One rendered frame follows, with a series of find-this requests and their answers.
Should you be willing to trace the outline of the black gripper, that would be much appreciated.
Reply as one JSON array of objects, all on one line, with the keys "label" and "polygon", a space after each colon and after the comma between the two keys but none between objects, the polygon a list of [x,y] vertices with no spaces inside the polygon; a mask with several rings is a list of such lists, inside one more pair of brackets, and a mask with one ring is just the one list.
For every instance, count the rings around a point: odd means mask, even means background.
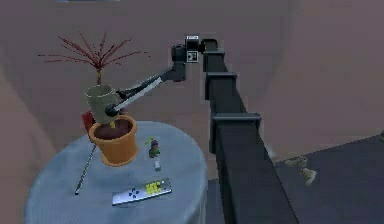
[{"label": "black gripper", "polygon": [[181,82],[186,79],[186,50],[183,44],[174,45],[171,49],[173,65],[170,69],[153,75],[128,89],[117,90],[117,95],[123,99],[118,104],[109,104],[105,108],[105,114],[109,117],[116,116],[122,108],[127,107],[140,97],[144,96],[159,84],[166,76],[167,81]]}]

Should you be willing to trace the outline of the grey-green mug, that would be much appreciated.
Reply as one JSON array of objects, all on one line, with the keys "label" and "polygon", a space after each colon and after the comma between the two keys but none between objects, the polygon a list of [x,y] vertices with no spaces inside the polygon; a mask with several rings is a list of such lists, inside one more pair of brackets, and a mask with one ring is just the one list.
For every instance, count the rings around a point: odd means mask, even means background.
[{"label": "grey-green mug", "polygon": [[85,92],[85,98],[92,115],[97,123],[109,124],[116,119],[105,113],[105,108],[110,104],[117,104],[119,97],[111,85],[96,85]]}]

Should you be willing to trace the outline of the orange pot with red plant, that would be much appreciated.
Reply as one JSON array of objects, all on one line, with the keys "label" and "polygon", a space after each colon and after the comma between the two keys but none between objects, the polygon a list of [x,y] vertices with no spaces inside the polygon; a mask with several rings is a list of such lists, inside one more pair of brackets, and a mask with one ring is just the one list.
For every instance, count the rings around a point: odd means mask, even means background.
[{"label": "orange pot with red plant", "polygon": [[[103,71],[110,65],[120,65],[122,60],[133,55],[146,54],[146,51],[136,50],[116,56],[130,39],[106,47],[107,33],[103,34],[98,46],[91,45],[82,33],[79,33],[83,46],[67,38],[59,36],[62,47],[71,52],[71,55],[60,53],[39,54],[46,63],[72,62],[92,66],[97,73],[96,85],[102,83]],[[90,140],[100,149],[101,159],[108,166],[123,166],[134,159],[138,153],[136,144],[136,121],[123,114],[123,108],[116,115],[116,119],[109,124],[95,124],[88,131]]]}]

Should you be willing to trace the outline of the small colourful figurine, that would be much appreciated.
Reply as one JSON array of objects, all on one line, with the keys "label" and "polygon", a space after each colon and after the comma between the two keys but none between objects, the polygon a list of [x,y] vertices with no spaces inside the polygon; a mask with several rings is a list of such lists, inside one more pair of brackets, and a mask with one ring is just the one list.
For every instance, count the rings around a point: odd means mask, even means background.
[{"label": "small colourful figurine", "polygon": [[149,145],[148,155],[150,158],[155,158],[160,154],[158,141],[154,137],[150,137],[146,142],[145,146]]}]

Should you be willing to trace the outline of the small red box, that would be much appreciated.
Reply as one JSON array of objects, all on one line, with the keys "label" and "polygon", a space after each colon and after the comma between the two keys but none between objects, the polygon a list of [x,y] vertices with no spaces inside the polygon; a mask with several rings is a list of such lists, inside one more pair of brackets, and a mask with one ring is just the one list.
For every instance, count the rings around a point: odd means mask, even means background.
[{"label": "small red box", "polygon": [[95,119],[91,111],[87,111],[81,115],[83,125],[86,131],[89,131],[90,128],[95,124]]}]

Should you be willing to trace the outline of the thin grey pencil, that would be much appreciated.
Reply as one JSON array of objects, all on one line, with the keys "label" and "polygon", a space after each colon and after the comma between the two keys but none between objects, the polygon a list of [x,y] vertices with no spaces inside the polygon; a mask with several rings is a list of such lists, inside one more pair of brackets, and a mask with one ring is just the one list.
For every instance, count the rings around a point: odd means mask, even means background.
[{"label": "thin grey pencil", "polygon": [[75,195],[79,195],[79,193],[80,193],[80,191],[81,191],[81,188],[82,188],[84,179],[85,179],[85,177],[86,177],[86,175],[87,175],[87,171],[88,171],[88,168],[89,168],[89,166],[90,166],[90,164],[91,164],[91,161],[92,161],[92,158],[93,158],[93,155],[94,155],[95,151],[96,151],[96,145],[93,144],[93,148],[92,148],[92,150],[91,150],[91,153],[90,153],[89,156],[88,156],[87,162],[86,162],[86,164],[85,164],[85,166],[84,166],[84,169],[83,169],[83,171],[82,171],[82,174],[81,174],[80,179],[79,179],[79,181],[78,181],[78,184],[77,184],[77,186],[76,186],[76,189],[75,189]]}]

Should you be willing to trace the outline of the grey remote control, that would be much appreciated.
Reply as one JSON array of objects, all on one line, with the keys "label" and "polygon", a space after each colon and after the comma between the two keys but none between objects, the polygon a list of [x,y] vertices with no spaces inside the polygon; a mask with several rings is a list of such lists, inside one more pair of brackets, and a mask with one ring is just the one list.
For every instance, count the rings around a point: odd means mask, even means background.
[{"label": "grey remote control", "polygon": [[150,198],[170,194],[172,192],[169,178],[158,179],[141,185],[132,186],[112,195],[112,205],[134,203]]}]

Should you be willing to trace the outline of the round grey-blue table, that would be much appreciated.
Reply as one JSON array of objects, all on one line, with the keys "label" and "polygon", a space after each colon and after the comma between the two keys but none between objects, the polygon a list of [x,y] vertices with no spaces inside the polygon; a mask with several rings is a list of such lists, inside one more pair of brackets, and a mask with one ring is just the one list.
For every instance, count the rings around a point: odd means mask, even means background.
[{"label": "round grey-blue table", "polygon": [[[159,144],[155,158],[145,146],[150,137]],[[71,143],[36,178],[24,224],[205,224],[207,165],[195,140],[174,126],[139,121],[136,142],[137,156],[121,167],[105,165],[96,149],[79,195],[75,189],[93,144],[86,136]],[[115,192],[162,178],[170,179],[170,194],[112,205]]]}]

